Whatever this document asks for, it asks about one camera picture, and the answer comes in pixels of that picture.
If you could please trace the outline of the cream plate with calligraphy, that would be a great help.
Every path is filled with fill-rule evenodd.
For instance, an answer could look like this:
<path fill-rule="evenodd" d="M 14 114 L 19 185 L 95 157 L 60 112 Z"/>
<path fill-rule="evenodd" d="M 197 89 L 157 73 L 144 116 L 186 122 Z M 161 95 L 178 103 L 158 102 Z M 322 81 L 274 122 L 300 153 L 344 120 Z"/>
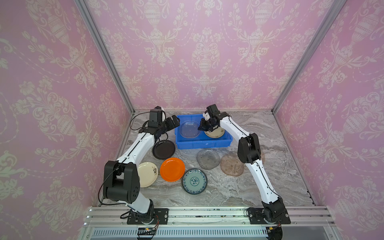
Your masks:
<path fill-rule="evenodd" d="M 221 127 L 214 129 L 212 132 L 206 131 L 205 134 L 212 139 L 221 138 L 225 134 L 225 130 Z"/>

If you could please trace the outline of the clear glass plate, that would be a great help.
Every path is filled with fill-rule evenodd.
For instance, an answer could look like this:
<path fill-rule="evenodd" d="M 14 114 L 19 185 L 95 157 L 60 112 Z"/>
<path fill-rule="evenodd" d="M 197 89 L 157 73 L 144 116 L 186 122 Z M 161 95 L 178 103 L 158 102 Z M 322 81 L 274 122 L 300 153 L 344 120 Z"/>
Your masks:
<path fill-rule="evenodd" d="M 180 135 L 186 139 L 196 138 L 200 134 L 198 127 L 199 124 L 195 121 L 185 121 L 180 126 Z"/>

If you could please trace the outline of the dark glossy round plate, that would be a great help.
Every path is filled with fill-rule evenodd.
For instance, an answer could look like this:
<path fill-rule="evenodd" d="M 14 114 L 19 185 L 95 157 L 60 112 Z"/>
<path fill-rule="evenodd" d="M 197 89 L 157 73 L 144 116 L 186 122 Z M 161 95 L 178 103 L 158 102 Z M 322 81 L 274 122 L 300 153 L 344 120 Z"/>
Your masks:
<path fill-rule="evenodd" d="M 171 158 L 176 151 L 176 146 L 170 140 L 161 140 L 153 146 L 153 156 L 158 160 Z"/>

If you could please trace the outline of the pink glass plate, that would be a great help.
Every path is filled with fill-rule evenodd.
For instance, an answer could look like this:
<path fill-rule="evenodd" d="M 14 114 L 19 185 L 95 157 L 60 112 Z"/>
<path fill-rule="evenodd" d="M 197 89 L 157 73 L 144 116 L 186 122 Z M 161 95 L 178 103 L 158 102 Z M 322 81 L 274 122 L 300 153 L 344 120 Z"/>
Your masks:
<path fill-rule="evenodd" d="M 263 165 L 265 164 L 265 160 L 266 160 L 265 154 L 263 151 L 261 151 L 261 161 L 262 161 Z"/>

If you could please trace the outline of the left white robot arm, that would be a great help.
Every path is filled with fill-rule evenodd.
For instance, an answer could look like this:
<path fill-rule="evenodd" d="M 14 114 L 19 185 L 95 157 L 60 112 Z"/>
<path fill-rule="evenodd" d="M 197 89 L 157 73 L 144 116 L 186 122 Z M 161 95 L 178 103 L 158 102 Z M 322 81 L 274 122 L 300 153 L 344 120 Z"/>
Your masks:
<path fill-rule="evenodd" d="M 108 161 L 104 168 L 104 180 L 99 194 L 115 205 L 126 205 L 134 218 L 150 224 L 155 218 L 153 201 L 140 193 L 138 166 L 159 138 L 180 126 L 175 115 L 167 117 L 157 106 L 149 111 L 149 120 L 139 129 L 138 136 L 129 149 L 117 160 Z"/>

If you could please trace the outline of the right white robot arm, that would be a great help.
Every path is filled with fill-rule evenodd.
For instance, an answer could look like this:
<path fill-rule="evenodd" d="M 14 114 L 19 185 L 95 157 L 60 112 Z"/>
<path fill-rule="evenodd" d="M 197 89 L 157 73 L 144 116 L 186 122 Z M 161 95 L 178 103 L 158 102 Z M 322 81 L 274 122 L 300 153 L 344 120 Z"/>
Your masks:
<path fill-rule="evenodd" d="M 244 130 L 228 113 L 220 112 L 217 106 L 213 104 L 208 106 L 203 113 L 198 130 L 213 132 L 219 127 L 238 142 L 238 158 L 249 169 L 257 184 L 266 221 L 290 224 L 291 220 L 283 198 L 277 194 L 265 171 L 258 135 Z"/>

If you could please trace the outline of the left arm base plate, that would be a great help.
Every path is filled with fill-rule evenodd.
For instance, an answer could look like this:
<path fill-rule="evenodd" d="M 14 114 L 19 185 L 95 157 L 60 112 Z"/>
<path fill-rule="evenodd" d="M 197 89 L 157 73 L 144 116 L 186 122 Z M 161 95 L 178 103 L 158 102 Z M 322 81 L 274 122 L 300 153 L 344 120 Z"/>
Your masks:
<path fill-rule="evenodd" d="M 133 210 L 129 211 L 127 217 L 128 225 L 167 225 L 169 209 L 159 208 L 150 209 L 148 213 L 141 214 Z"/>

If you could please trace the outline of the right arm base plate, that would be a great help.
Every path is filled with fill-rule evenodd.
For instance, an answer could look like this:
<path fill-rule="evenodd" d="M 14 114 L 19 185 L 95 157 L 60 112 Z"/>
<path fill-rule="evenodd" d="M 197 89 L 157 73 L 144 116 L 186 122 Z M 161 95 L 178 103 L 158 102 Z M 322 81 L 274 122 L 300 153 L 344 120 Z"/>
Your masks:
<path fill-rule="evenodd" d="M 246 216 L 248 217 L 251 225 L 289 225 L 292 223 L 287 210 L 284 210 L 283 213 L 273 221 L 267 220 L 265 209 L 263 208 L 249 207 L 246 209 Z"/>

